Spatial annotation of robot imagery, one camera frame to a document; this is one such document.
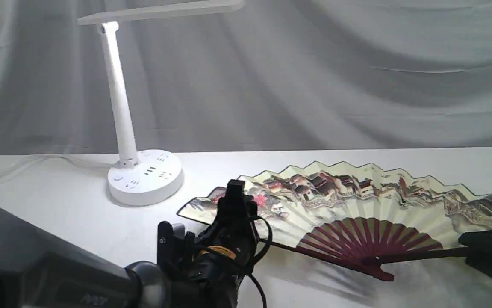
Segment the yellow label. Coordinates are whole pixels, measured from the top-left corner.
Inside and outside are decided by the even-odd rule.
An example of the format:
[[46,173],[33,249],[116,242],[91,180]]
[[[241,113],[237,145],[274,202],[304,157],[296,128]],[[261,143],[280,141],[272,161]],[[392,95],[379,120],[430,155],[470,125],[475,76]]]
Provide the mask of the yellow label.
[[[208,247],[210,248],[211,250],[215,251],[215,252],[219,252],[220,254],[222,255],[226,255],[227,257],[231,258],[231,259],[235,259],[236,258],[236,255],[234,254],[234,252],[232,252],[232,250],[228,249],[228,248],[225,248],[223,246],[210,246]],[[200,254],[205,254],[205,253],[210,253],[209,251],[207,250],[202,250],[200,252]]]

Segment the lamp base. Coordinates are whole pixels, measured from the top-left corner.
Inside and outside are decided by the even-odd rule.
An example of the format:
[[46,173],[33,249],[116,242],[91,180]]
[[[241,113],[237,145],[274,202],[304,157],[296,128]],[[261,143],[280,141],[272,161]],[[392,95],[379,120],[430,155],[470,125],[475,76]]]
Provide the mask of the lamp base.
[[126,205],[144,206],[167,199],[183,185],[179,158],[164,150],[138,152],[133,168],[113,167],[107,174],[111,195]]

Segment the painted fan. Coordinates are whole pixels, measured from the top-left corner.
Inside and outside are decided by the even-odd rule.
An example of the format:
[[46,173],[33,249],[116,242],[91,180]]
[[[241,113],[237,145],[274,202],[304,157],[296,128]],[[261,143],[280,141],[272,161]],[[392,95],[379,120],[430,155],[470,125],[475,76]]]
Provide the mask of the painted fan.
[[[275,245],[384,281],[394,276],[366,261],[463,256],[466,249],[457,241],[461,234],[492,229],[492,195],[474,195],[462,184],[445,186],[432,176],[413,178],[402,169],[384,171],[372,163],[314,162],[304,169],[288,166],[280,173],[239,179],[246,182],[245,193],[253,195],[259,215],[270,222]],[[224,195],[225,188],[217,187],[177,214],[211,224]],[[264,225],[257,228],[266,235]]]

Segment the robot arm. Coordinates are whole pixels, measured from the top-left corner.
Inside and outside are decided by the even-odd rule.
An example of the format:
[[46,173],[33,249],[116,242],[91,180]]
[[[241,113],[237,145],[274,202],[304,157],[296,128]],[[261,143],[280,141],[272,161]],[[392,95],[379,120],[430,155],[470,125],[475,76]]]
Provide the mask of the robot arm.
[[0,308],[236,307],[244,275],[268,248],[254,256],[257,206],[243,185],[230,181],[198,237],[160,223],[159,264],[124,269],[0,209]]

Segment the painted mountain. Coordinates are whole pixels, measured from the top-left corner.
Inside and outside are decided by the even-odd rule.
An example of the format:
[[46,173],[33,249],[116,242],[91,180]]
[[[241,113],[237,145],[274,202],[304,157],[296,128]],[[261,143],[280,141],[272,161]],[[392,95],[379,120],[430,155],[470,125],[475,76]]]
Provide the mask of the painted mountain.
[[[368,257],[415,254],[454,255],[464,232],[492,229],[492,195],[474,195],[464,185],[443,185],[432,176],[413,178],[402,169],[347,162],[306,168],[288,166],[240,176],[253,195],[258,214],[267,219],[276,245],[390,281],[394,277]],[[208,197],[184,205],[180,216],[211,224],[217,187]],[[259,234],[267,233],[264,224]]]

